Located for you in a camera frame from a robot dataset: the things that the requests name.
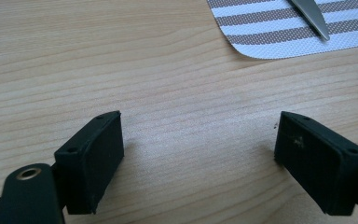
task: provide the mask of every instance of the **wooden table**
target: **wooden table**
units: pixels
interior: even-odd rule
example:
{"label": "wooden table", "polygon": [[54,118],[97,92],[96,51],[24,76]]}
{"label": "wooden table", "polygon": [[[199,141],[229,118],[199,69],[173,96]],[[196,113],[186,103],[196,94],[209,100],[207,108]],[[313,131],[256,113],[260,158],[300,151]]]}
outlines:
{"label": "wooden table", "polygon": [[357,223],[273,160],[281,111],[358,144],[358,48],[240,55],[206,0],[0,1],[0,194],[120,110],[125,159],[97,215],[67,223]]}

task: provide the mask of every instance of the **scissors blade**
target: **scissors blade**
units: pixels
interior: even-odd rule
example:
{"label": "scissors blade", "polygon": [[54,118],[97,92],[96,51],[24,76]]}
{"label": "scissors blade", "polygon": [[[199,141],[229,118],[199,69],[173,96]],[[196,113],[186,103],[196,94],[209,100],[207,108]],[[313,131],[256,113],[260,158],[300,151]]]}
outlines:
{"label": "scissors blade", "polygon": [[291,0],[293,4],[300,9],[310,24],[316,28],[316,31],[325,39],[329,40],[328,29],[324,20],[324,15],[318,8],[314,0]]}

